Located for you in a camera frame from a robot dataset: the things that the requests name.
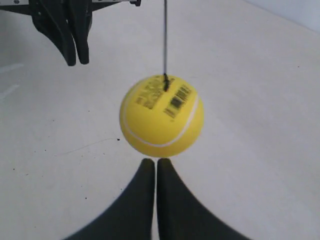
white wall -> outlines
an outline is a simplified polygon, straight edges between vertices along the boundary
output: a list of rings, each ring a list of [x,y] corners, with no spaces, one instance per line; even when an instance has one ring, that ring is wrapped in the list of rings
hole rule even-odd
[[[320,0],[246,0],[320,33]]]

white surface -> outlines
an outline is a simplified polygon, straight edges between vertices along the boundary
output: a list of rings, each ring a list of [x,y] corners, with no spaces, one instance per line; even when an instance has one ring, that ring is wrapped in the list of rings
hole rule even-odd
[[[66,237],[126,187],[143,156],[118,111],[162,72],[162,6],[96,12],[91,62],[75,67],[29,17],[0,12],[1,240]],[[252,239],[320,239],[320,35],[239,0],[171,1],[169,25],[169,73],[205,107],[202,135],[172,158],[182,179]]]
[[[320,0],[246,0],[320,33]]]

tennis ball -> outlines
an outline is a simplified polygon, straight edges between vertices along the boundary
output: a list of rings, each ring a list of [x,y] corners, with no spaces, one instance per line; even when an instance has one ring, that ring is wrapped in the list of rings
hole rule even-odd
[[[204,107],[194,87],[176,76],[154,75],[139,81],[125,95],[120,126],[128,143],[140,153],[168,158],[189,148],[204,125]]]

